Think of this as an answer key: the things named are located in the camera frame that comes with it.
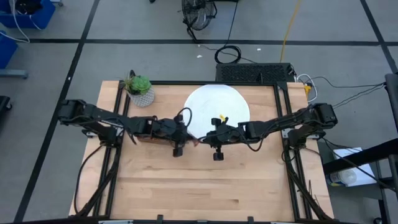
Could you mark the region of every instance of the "white cable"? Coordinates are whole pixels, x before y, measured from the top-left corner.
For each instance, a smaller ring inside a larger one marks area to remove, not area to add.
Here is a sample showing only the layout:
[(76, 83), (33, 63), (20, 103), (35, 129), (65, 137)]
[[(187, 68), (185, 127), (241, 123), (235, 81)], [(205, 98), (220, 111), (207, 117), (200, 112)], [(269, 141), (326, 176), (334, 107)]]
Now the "white cable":
[(301, 75), (299, 75), (299, 76), (297, 77), (297, 80), (299, 80), (299, 78), (302, 77), (302, 76), (305, 76), (305, 77), (309, 78), (310, 81), (312, 82), (313, 89), (315, 90), (315, 97), (308, 101), (308, 102), (312, 102), (312, 101), (314, 101), (314, 100), (318, 97), (318, 90), (317, 90), (317, 87), (315, 86), (315, 83), (313, 82), (312, 78), (311, 78), (309, 75), (307, 75), (307, 74), (301, 74)]
[[(16, 17), (16, 13), (15, 13), (15, 0), (12, 0), (12, 16), (14, 17), (14, 21), (15, 21), (15, 24), (17, 25), (17, 28), (18, 28), (19, 32), (21, 32), (21, 34), (22, 34), (27, 40), (22, 40), (22, 39), (13, 38), (13, 37), (10, 37), (10, 36), (8, 36), (8, 35), (6, 35), (6, 34), (3, 34), (2, 32), (0, 32), (0, 34), (3, 35), (3, 36), (5, 36), (5, 37), (7, 37), (7, 38), (12, 39), (12, 40), (19, 41), (19, 42), (23, 42), (23, 43), (28, 43), (28, 44), (29, 44), (29, 43), (30, 43), (30, 39), (29, 39), (28, 36), (24, 33), (24, 31), (22, 31), (22, 29), (19, 27), (19, 24), (18, 24), (18, 22), (17, 22), (17, 17)], [(33, 25), (36, 26), (36, 28), (37, 28), (38, 30), (41, 30), (41, 29), (33, 22), (33, 20), (32, 20), (32, 15), (30, 15), (29, 18), (30, 18), (30, 20), (32, 21)]]

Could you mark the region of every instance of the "potted plant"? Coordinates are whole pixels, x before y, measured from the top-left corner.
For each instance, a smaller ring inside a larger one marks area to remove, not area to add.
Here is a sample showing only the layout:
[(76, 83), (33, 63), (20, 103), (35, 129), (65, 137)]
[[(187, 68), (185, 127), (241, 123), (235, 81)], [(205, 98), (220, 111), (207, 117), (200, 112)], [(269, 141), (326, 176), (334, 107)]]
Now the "potted plant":
[(124, 89), (130, 96), (132, 102), (140, 107), (152, 104), (155, 99), (155, 90), (147, 77), (136, 75), (133, 70), (123, 80)]

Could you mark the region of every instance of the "white pot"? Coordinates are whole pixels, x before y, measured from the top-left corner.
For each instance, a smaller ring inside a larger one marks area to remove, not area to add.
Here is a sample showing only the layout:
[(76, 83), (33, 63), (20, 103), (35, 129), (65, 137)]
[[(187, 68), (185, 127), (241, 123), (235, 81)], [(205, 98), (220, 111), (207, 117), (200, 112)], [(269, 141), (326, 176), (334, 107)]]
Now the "white pot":
[(127, 94), (130, 96), (132, 102), (140, 107), (146, 107), (151, 105), (155, 100), (155, 90), (154, 87), (150, 87), (149, 91), (144, 95), (132, 95), (129, 92)]

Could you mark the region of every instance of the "wooden tabletop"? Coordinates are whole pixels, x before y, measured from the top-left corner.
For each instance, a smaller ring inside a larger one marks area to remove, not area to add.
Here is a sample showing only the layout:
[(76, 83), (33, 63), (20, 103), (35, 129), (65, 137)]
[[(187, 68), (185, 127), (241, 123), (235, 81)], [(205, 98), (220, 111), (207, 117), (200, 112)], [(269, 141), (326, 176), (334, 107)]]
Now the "wooden tabletop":
[[(97, 106), (113, 110), (118, 82), (102, 84)], [(183, 108), (187, 97), (199, 86), (154, 85), (155, 101), (146, 108), (130, 103), (128, 116), (173, 118)], [(267, 121), (277, 117), (273, 87), (232, 86), (247, 101), (252, 121)], [(293, 111), (307, 106), (301, 83), (288, 83)], [(123, 93), (121, 108), (126, 93)], [(283, 94), (280, 92), (285, 113)], [(96, 138), (87, 142), (85, 155), (98, 147)], [(318, 151), (313, 140), (307, 147)], [(125, 135), (111, 218), (165, 220), (294, 221), (285, 164), (280, 158), (280, 133), (270, 134), (259, 152), (244, 144), (223, 147), (224, 161), (213, 161), (214, 149), (200, 144), (187, 144), (182, 157), (172, 156), (172, 146), (138, 142), (134, 145)], [(328, 189), (319, 155), (301, 150), (307, 181), (321, 208), (333, 217)], [(81, 209), (98, 186), (104, 149), (87, 163), (80, 179), (78, 208)], [(107, 198), (103, 194), (101, 212)], [(302, 198), (297, 193), (300, 214), (304, 217)]]

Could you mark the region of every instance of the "yellow cable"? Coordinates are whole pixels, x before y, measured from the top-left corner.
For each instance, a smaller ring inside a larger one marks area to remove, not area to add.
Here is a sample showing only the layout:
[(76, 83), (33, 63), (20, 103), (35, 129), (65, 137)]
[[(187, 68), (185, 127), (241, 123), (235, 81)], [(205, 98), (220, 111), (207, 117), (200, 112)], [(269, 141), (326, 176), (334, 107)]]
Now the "yellow cable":
[(287, 37), (289, 36), (290, 28), (292, 27), (292, 24), (293, 24), (293, 22), (294, 22), (294, 18), (296, 17), (297, 12), (299, 11), (300, 4), (301, 4), (301, 0), (297, 0), (296, 7), (294, 8), (293, 16), (292, 16), (292, 18), (290, 19), (289, 27), (287, 28), (287, 31), (286, 31), (286, 34), (285, 34), (284, 44), (282, 45), (282, 52), (280, 53), (280, 60), (279, 60), (279, 63), (281, 63), (281, 62), (283, 61), (283, 59), (284, 59), (284, 52), (285, 52), (286, 40), (287, 40)]

